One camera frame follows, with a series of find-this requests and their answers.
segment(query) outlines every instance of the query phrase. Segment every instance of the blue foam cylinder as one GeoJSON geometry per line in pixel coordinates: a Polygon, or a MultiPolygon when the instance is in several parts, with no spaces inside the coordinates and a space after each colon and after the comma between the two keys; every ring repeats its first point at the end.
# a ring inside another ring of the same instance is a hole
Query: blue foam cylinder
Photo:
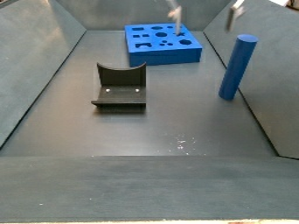
{"type": "Polygon", "coordinates": [[[228,68],[219,88],[219,97],[231,101],[247,70],[248,61],[258,44],[258,37],[240,34],[230,57],[228,68]]]}

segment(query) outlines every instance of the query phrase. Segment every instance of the shape sorter block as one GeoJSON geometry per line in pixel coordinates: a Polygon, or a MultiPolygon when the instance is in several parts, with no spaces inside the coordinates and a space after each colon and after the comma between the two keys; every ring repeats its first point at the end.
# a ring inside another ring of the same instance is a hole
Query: shape sorter block
{"type": "Polygon", "coordinates": [[[199,62],[202,44],[182,24],[176,36],[175,24],[125,25],[129,66],[148,66],[199,62]]]}

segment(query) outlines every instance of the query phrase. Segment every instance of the gray side wall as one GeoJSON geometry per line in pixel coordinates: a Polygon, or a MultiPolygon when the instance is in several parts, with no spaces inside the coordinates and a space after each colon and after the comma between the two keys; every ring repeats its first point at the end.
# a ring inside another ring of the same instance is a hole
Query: gray side wall
{"type": "Polygon", "coordinates": [[[226,33],[230,6],[204,32],[226,64],[236,36],[259,37],[240,91],[279,154],[299,158],[299,14],[267,0],[246,1],[247,13],[226,33]]]}
{"type": "MultiPolygon", "coordinates": [[[[57,0],[88,30],[124,30],[124,25],[166,23],[168,6],[164,0],[57,0]]],[[[178,0],[183,22],[202,31],[230,0],[178,0]]]]}
{"type": "Polygon", "coordinates": [[[53,0],[20,0],[0,9],[0,145],[84,31],[53,0]]]}

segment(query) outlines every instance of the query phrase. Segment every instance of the gray floor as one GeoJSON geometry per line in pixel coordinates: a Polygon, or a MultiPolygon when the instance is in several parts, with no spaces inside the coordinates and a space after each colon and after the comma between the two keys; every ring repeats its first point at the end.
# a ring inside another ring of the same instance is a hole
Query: gray floor
{"type": "Polygon", "coordinates": [[[88,31],[4,145],[4,156],[272,157],[247,106],[218,97],[224,67],[202,32],[200,63],[147,68],[147,109],[108,113],[96,63],[127,67],[121,31],[88,31]]]}
{"type": "Polygon", "coordinates": [[[85,34],[1,150],[0,222],[299,219],[299,164],[240,96],[218,97],[224,68],[196,37],[202,62],[148,67],[145,113],[119,114],[89,101],[96,62],[127,66],[124,33],[85,34]]]}
{"type": "Polygon", "coordinates": [[[0,221],[299,219],[298,169],[279,157],[0,157],[0,221]]]}

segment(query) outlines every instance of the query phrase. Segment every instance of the black u-shaped holder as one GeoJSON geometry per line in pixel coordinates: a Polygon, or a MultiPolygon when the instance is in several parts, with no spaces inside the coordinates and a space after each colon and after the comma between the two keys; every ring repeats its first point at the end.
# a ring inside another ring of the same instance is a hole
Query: black u-shaped holder
{"type": "Polygon", "coordinates": [[[145,105],[145,63],[128,69],[97,63],[97,74],[101,87],[93,105],[145,105]]]}

